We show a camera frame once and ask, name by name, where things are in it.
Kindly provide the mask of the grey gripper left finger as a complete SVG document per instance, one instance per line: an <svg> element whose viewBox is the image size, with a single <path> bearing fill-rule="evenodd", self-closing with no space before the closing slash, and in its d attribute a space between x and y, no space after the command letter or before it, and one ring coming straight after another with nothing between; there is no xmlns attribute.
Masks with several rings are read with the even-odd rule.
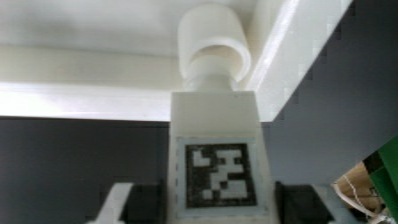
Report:
<svg viewBox="0 0 398 224"><path fill-rule="evenodd" d="M121 220L121 214L131 188L131 183L115 183L112 185L96 219L89 221L87 224L126 224L126 222Z"/></svg>

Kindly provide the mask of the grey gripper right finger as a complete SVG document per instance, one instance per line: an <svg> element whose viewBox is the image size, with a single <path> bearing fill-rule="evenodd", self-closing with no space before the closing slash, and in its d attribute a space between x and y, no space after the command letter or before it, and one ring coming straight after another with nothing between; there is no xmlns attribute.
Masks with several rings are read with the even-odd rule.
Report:
<svg viewBox="0 0 398 224"><path fill-rule="evenodd" d="M332 187L329 185L314 185L313 188L332 214L334 220L329 222L329 224L362 224L345 207Z"/></svg>

